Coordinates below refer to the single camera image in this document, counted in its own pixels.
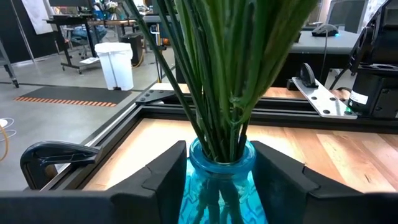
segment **floor mat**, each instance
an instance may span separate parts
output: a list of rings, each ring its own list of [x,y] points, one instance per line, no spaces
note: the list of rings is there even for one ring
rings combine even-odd
[[[35,103],[62,103],[85,106],[116,106],[122,102],[130,91],[107,90],[102,88],[80,87],[42,87],[15,98],[17,101]]]

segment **white trash can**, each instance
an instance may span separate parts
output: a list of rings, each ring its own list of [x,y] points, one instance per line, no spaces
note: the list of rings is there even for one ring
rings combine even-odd
[[[126,43],[101,43],[95,45],[95,51],[101,61],[106,86],[109,90],[120,87],[131,90],[132,82],[132,50]]]

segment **blue glass vase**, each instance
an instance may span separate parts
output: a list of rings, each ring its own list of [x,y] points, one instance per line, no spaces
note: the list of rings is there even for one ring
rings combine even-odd
[[[220,164],[208,160],[194,140],[178,223],[268,223],[251,173],[255,160],[249,141],[239,161]]]

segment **black plastic bracket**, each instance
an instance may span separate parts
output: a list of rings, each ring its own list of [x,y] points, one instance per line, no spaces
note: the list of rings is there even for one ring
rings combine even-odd
[[[148,90],[136,101],[138,105],[143,105],[146,103],[153,103],[156,101],[162,101],[166,98],[174,96],[174,91],[168,90]]]
[[[315,81],[315,75],[313,74],[312,68],[309,64],[303,63],[296,77],[300,78],[306,87],[318,88]]]
[[[94,164],[99,151],[98,148],[69,142],[42,141],[26,149],[20,166],[29,188],[38,190],[57,175],[54,164]]]

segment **wooden tabletop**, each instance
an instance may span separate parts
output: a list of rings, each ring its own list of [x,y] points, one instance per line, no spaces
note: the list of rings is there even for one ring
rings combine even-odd
[[[186,93],[188,88],[182,85]],[[158,83],[154,90],[171,90]],[[348,97],[347,92],[333,92]],[[266,96],[303,98],[300,92],[271,88]],[[106,190],[144,167],[178,140],[187,146],[195,132],[187,121],[143,119],[86,185]],[[309,168],[361,192],[398,190],[398,135],[249,126],[248,139],[273,147]]]

